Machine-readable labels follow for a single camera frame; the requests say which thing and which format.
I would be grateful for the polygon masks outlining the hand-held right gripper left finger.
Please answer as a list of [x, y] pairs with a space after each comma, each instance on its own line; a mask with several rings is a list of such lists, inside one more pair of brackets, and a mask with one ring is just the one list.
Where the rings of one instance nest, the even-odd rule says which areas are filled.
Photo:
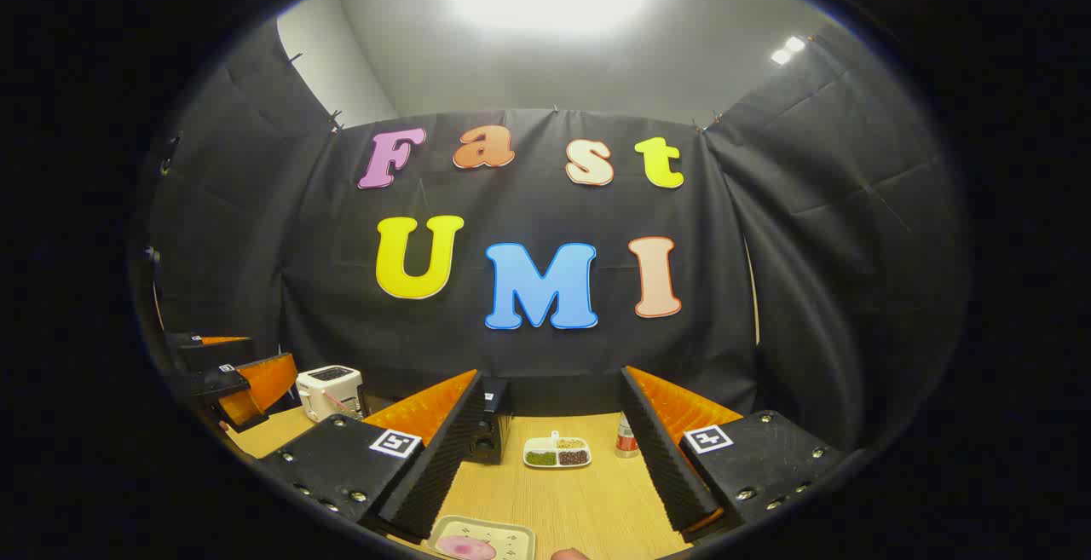
[[469, 454], [483, 380], [471, 369], [363, 419], [331, 415], [257, 468], [317, 510], [420, 543]]

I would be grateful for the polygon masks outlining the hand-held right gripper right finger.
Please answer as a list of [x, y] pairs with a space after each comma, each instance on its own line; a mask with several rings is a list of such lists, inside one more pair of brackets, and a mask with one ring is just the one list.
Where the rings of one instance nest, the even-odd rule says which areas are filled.
[[655, 491], [690, 543], [784, 512], [846, 458], [782, 413], [741, 415], [634, 367], [620, 377]]

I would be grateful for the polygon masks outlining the black electric oven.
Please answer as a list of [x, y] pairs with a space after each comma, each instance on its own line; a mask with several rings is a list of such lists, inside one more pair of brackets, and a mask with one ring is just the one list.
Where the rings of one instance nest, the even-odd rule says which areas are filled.
[[476, 421], [466, 460], [482, 465], [499, 465], [502, 463], [513, 417], [508, 381], [485, 377], [481, 386], [485, 404], [481, 417]]

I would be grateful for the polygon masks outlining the pink meat slice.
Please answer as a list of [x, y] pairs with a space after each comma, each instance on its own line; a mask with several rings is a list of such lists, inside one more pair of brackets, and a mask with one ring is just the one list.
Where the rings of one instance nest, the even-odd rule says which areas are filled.
[[494, 560], [496, 557], [490, 543], [466, 535], [444, 535], [439, 538], [436, 549], [456, 560]]

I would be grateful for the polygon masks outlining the cream food tray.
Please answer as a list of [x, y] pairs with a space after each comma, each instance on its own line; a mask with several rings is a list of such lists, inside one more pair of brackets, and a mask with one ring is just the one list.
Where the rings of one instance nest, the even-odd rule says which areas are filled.
[[490, 522], [487, 520], [463, 517], [463, 515], [444, 515], [434, 524], [431, 536], [424, 543], [425, 549], [445, 556], [436, 549], [436, 543], [444, 535], [466, 535], [479, 540], [485, 540], [494, 546], [494, 560], [535, 560], [533, 531], [508, 522]]

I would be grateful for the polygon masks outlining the white divided dish of beans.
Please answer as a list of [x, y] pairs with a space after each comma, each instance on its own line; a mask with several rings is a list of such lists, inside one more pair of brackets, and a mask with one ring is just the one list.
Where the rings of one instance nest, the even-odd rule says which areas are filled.
[[530, 468], [582, 468], [592, 462], [592, 450], [583, 438], [554, 430], [549, 436], [527, 439], [521, 462]]

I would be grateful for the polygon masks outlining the white toaster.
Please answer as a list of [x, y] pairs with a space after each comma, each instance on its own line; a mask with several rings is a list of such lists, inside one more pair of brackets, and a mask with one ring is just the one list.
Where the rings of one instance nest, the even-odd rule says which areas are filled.
[[353, 368], [332, 365], [297, 374], [297, 395], [304, 415], [313, 422], [322, 422], [334, 415], [360, 420], [365, 417], [365, 406], [360, 400], [362, 374]]

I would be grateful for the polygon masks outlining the black backdrop cloth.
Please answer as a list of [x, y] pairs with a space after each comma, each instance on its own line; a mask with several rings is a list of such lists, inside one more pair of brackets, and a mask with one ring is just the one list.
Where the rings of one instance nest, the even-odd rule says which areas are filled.
[[331, 132], [276, 24], [179, 114], [149, 214], [168, 330], [249, 336], [405, 396], [468, 369], [521, 415], [649, 371], [853, 450], [903, 430], [966, 326], [966, 195], [846, 28], [721, 120], [549, 109]]

